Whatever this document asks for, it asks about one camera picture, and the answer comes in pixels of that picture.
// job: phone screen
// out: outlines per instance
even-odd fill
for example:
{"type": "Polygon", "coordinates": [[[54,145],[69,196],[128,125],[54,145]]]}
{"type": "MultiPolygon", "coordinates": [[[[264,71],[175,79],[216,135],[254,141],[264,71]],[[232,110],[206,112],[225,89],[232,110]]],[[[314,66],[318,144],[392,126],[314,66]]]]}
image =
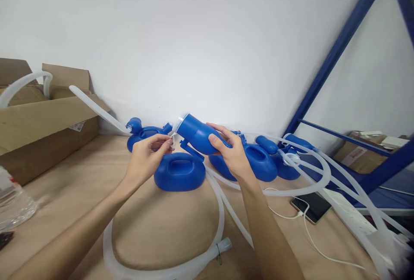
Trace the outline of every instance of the phone screen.
{"type": "MultiPolygon", "coordinates": [[[[331,208],[331,204],[316,193],[298,196],[298,198],[303,199],[309,204],[309,210],[306,212],[306,217],[314,224],[316,224],[331,208]]],[[[303,201],[295,198],[291,203],[300,211],[305,212],[307,204],[303,201]]]]}

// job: hand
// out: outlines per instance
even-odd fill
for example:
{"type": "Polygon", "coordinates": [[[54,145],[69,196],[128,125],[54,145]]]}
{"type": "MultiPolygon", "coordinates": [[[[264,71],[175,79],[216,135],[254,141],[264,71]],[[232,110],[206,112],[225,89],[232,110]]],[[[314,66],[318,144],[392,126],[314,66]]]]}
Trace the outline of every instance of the hand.
{"type": "Polygon", "coordinates": [[[174,151],[170,136],[156,134],[136,142],[132,147],[132,157],[121,184],[135,192],[157,170],[164,154],[174,151]]]}
{"type": "Polygon", "coordinates": [[[214,146],[221,155],[223,155],[224,162],[226,163],[232,175],[237,180],[256,180],[256,177],[246,157],[241,138],[224,126],[216,125],[213,123],[207,123],[207,125],[213,127],[217,131],[220,131],[221,137],[232,146],[232,148],[226,147],[224,143],[213,134],[208,136],[208,140],[210,141],[211,145],[214,146]]]}

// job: clear bottle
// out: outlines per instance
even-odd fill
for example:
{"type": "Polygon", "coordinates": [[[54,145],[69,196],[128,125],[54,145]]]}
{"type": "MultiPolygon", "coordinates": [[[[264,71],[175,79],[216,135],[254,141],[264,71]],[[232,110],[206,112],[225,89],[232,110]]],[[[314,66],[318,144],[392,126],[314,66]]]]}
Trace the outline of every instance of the clear bottle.
{"type": "Polygon", "coordinates": [[[28,220],[37,209],[6,169],[0,166],[0,232],[10,230],[28,220]]]}

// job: white wall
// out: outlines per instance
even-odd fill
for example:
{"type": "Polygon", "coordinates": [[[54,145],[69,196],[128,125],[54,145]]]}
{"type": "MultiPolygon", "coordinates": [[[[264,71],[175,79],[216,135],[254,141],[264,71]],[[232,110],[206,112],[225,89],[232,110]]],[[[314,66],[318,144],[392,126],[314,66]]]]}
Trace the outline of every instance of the white wall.
{"type": "MultiPolygon", "coordinates": [[[[414,131],[414,49],[397,0],[376,0],[305,118],[340,133],[414,131]]],[[[301,124],[301,137],[332,152],[339,139],[301,124]]]]}
{"type": "Polygon", "coordinates": [[[280,134],[356,2],[0,0],[0,56],[88,69],[124,124],[280,134]]]}

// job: cardboard box in background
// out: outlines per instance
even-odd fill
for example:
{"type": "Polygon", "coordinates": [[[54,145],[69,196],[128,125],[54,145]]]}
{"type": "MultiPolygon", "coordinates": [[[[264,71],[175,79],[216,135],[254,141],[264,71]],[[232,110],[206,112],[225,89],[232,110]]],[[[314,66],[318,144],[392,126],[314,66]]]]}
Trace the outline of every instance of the cardboard box in background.
{"type": "MultiPolygon", "coordinates": [[[[381,145],[381,142],[387,138],[387,135],[376,134],[360,136],[360,131],[352,131],[348,136],[380,149],[387,150],[381,145]]],[[[388,157],[386,156],[370,151],[349,141],[345,141],[345,145],[333,157],[334,160],[360,174],[371,173],[387,158],[388,157]]]]}
{"type": "MultiPolygon", "coordinates": [[[[0,165],[21,185],[98,135],[97,115],[73,95],[69,85],[79,87],[105,111],[110,110],[89,90],[87,70],[47,64],[42,70],[53,75],[50,100],[35,80],[22,88],[7,108],[0,109],[0,165]]],[[[29,73],[25,60],[0,58],[0,93],[29,73]]]]}

